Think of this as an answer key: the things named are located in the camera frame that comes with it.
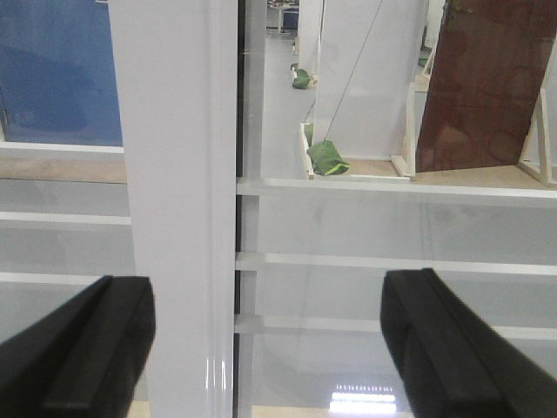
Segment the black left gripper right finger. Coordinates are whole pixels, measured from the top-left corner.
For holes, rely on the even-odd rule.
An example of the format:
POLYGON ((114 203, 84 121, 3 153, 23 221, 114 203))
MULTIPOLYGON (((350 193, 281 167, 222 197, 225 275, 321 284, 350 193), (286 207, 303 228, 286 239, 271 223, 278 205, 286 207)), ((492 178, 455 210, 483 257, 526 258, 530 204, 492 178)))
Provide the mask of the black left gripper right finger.
POLYGON ((416 417, 554 417, 556 380, 433 269, 384 278, 380 327, 416 417))

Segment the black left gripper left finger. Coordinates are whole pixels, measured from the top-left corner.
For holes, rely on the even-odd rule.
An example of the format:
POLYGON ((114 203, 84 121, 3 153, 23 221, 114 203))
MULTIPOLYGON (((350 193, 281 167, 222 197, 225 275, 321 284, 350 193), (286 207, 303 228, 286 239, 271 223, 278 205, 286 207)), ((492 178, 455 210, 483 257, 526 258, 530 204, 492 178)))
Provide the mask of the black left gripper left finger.
POLYGON ((1 344, 3 417, 125 417, 156 333, 149 278, 104 276, 1 344))

